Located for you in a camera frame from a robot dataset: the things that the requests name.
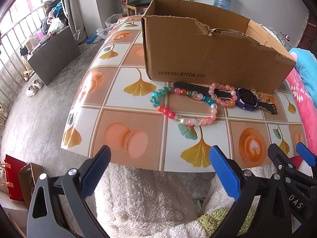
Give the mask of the dark grey cabinet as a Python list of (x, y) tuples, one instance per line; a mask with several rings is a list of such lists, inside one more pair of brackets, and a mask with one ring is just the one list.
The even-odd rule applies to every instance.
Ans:
[(27, 57), (27, 62), (45, 85), (81, 54), (69, 27), (50, 38)]

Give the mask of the grey curtain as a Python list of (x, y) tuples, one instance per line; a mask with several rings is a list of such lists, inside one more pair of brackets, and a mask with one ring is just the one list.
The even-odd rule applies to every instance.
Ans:
[(77, 44), (82, 44), (87, 39), (82, 14), (78, 0), (61, 0), (64, 14), (68, 18), (68, 24)]

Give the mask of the ginkgo pattern tablecloth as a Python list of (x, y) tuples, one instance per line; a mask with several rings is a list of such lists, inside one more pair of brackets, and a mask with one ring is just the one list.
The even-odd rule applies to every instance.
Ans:
[(178, 92), (154, 105), (151, 97), (170, 88), (146, 74), (141, 18), (120, 18), (94, 58), (75, 95), (61, 148), (92, 157), (103, 145), (111, 161), (136, 168), (203, 173), (213, 171), (208, 153), (217, 145), (240, 167), (269, 164), (267, 149), (275, 143), (296, 156), (292, 131), (306, 136), (287, 82), (267, 95), (277, 114), (218, 107)]

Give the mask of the green knitted cloth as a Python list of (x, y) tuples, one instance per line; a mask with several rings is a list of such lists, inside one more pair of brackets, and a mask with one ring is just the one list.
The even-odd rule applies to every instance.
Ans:
[[(224, 220), (227, 213), (228, 209), (219, 208), (210, 214), (203, 214), (201, 217), (198, 218), (198, 222), (202, 225), (202, 228), (205, 230), (208, 237), (210, 237), (220, 226), (221, 222)], [(242, 224), (242, 227), (238, 232), (238, 236), (247, 232), (254, 218), (254, 215), (255, 210), (251, 208)]]

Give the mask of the blue pillow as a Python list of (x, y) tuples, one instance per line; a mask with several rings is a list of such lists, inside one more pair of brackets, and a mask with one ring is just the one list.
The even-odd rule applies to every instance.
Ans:
[(295, 68), (312, 98), (316, 98), (316, 57), (309, 50), (292, 48), (290, 55), (296, 61)]

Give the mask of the red paper bag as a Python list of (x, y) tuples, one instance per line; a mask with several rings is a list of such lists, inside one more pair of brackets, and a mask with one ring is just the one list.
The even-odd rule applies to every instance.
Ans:
[(4, 159), (5, 163), (9, 164), (10, 167), (5, 167), (5, 174), (7, 182), (11, 183), (12, 186), (7, 186), (9, 197), (12, 200), (24, 202), (23, 194), (20, 188), (18, 172), (25, 167), (24, 161), (18, 160), (10, 155), (6, 155)]

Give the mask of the clothes pile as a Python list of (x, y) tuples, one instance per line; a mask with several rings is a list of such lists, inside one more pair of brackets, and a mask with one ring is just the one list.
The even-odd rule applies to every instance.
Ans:
[(44, 3), (45, 17), (41, 21), (41, 31), (44, 35), (48, 33), (48, 29), (53, 22), (53, 19), (59, 18), (59, 20), (68, 26), (68, 18), (64, 14), (61, 0), (49, 0)]

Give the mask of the white plastic bag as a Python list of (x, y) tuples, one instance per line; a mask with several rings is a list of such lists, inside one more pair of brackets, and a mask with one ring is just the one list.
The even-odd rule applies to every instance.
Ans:
[(107, 20), (105, 21), (106, 28), (98, 28), (96, 30), (96, 35), (105, 40), (109, 32), (115, 27), (119, 18), (122, 18), (121, 13), (113, 14), (111, 17), (107, 18)]

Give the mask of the purple kids smartwatch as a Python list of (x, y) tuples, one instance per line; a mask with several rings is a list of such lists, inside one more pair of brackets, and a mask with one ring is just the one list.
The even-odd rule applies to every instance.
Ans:
[(203, 101), (208, 105), (238, 106), (240, 109), (253, 111), (256, 109), (277, 114), (275, 104), (266, 103), (258, 100), (249, 89), (242, 87), (234, 88), (230, 85), (213, 84), (209, 87), (189, 84), (184, 82), (175, 82), (174, 91), (180, 95), (185, 95), (197, 101)]

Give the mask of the white shoes pair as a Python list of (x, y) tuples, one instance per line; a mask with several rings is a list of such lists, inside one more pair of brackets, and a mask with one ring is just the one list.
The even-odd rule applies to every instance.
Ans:
[(38, 90), (40, 90), (44, 86), (44, 83), (40, 79), (34, 79), (32, 84), (29, 85), (26, 89), (27, 97), (35, 96)]

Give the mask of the pink floral blanket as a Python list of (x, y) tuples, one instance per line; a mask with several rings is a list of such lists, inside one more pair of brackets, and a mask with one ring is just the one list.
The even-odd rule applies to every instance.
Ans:
[[(305, 146), (316, 155), (316, 107), (314, 106), (312, 97), (305, 88), (301, 76), (295, 68), (293, 68), (286, 77), (286, 82), (290, 87), (304, 126), (303, 128), (307, 143)], [(304, 136), (303, 134), (299, 133), (299, 131), (292, 132), (293, 133), (291, 135), (292, 138), (294, 138), (293, 145), (294, 148), (296, 148), (297, 143), (304, 143)], [(312, 169), (305, 161), (303, 161), (300, 156), (296, 155), (291, 160), (295, 163), (298, 170), (309, 175), (310, 177), (313, 176)]]

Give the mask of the white fluffy blanket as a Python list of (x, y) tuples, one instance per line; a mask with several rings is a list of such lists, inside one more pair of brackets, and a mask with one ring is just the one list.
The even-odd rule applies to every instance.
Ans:
[(182, 174), (109, 164), (96, 192), (97, 221), (110, 237), (208, 237), (198, 218), (230, 210), (213, 173)]

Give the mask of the gold rhinestone earrings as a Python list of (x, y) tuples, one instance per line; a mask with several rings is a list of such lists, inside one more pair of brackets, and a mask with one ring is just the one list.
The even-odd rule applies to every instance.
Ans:
[(272, 100), (269, 96), (265, 95), (264, 93), (260, 91), (256, 91), (255, 89), (252, 89), (251, 92), (256, 96), (256, 98), (262, 102), (266, 103), (272, 103)]

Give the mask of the brown paper bag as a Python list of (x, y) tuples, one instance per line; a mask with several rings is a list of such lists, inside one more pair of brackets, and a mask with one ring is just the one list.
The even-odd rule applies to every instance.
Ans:
[(36, 182), (42, 173), (42, 166), (32, 162), (25, 165), (18, 172), (20, 188), (27, 208), (30, 207)]

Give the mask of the brown cardboard box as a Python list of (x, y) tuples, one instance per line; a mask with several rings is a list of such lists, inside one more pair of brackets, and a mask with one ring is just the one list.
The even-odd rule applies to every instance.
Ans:
[(260, 24), (212, 5), (152, 0), (141, 24), (151, 80), (217, 82), (272, 93), (296, 64)]

